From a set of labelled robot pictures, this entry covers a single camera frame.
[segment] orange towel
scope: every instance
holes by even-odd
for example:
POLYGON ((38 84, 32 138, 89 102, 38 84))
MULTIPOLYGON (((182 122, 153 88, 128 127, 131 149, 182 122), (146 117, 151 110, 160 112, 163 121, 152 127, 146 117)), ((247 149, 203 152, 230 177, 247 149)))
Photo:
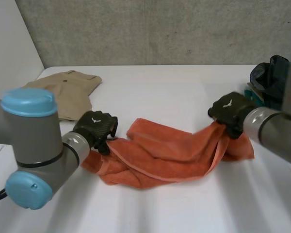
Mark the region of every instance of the orange towel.
POLYGON ((109 156, 91 151, 82 166, 107 184, 151 188, 191 181, 211 172, 221 159, 253 159, 245 134, 232 140, 216 122, 197 133, 187 133, 142 118, 127 132, 130 140, 109 141, 109 156))

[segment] gray robot arm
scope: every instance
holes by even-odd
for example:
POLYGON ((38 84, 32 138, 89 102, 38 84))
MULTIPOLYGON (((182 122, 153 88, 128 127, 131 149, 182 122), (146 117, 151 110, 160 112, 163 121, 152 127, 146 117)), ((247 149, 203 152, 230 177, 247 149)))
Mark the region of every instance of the gray robot arm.
POLYGON ((282 112, 260 107, 243 122, 244 132, 254 141, 291 163, 291 65, 282 112))
POLYGON ((282 112, 256 108, 243 95, 232 92, 216 101, 208 115, 225 124, 231 138, 236 139, 245 132, 252 140, 291 163, 291 64, 282 112))
POLYGON ((12 145, 18 169, 5 184, 7 196, 24 208, 43 207, 92 147, 110 152, 105 140, 115 136, 116 127, 116 117, 89 111, 61 136, 52 93, 31 88, 10 92, 0 100, 0 144, 12 145))

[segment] folded khaki pants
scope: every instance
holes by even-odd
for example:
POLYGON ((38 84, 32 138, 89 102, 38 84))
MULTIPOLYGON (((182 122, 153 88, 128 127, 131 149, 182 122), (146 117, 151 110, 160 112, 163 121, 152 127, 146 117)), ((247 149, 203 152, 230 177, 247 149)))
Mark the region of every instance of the folded khaki pants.
POLYGON ((53 92, 58 105, 59 118, 79 120, 86 111, 92 109, 88 96, 100 82, 99 76, 71 70, 29 82, 24 87, 53 92))

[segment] gray wall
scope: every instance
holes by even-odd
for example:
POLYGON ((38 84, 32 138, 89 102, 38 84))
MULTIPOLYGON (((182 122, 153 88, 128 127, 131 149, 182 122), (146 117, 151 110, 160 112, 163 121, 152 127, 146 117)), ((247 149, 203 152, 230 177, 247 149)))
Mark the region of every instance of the gray wall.
POLYGON ((291 59, 291 0, 16 0, 45 67, 291 59))

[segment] white tabletop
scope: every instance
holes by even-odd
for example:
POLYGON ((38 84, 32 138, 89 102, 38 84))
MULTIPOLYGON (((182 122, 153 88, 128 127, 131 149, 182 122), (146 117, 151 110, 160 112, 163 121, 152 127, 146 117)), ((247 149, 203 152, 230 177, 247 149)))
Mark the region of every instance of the white tabletop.
MULTIPOLYGON (((52 67, 102 77, 93 110, 119 118, 118 136, 146 118, 188 132, 211 123, 207 110, 242 90, 254 66, 52 67)), ((73 123, 61 123, 62 133, 73 123)), ((224 163, 207 177, 149 190, 108 186, 82 168, 40 210, 0 201, 0 233, 291 233, 291 166, 253 143, 253 161, 224 163)), ((0 152, 0 189, 16 169, 0 152)))

